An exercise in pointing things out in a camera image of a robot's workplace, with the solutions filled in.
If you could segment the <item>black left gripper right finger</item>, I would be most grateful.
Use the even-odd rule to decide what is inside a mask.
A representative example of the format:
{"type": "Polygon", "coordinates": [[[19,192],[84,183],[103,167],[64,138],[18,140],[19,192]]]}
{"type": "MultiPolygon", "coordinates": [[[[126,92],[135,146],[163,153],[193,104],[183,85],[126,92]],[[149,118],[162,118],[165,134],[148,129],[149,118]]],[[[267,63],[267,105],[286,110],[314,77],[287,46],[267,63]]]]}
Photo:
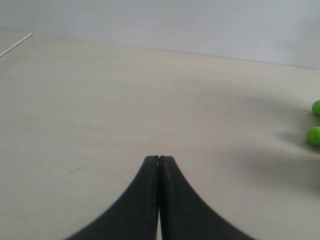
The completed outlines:
{"type": "Polygon", "coordinates": [[[158,207],[164,240],[251,240],[194,191],[172,156],[159,158],[158,207]]]}

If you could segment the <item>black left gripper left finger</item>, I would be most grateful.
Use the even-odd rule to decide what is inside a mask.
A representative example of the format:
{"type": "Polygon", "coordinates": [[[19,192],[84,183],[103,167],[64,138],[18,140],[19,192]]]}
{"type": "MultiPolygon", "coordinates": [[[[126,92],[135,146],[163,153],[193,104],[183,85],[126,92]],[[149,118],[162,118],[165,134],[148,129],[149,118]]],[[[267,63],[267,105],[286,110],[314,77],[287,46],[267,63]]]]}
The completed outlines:
{"type": "Polygon", "coordinates": [[[147,156],[123,194],[69,240],[155,240],[159,157],[147,156]]]}

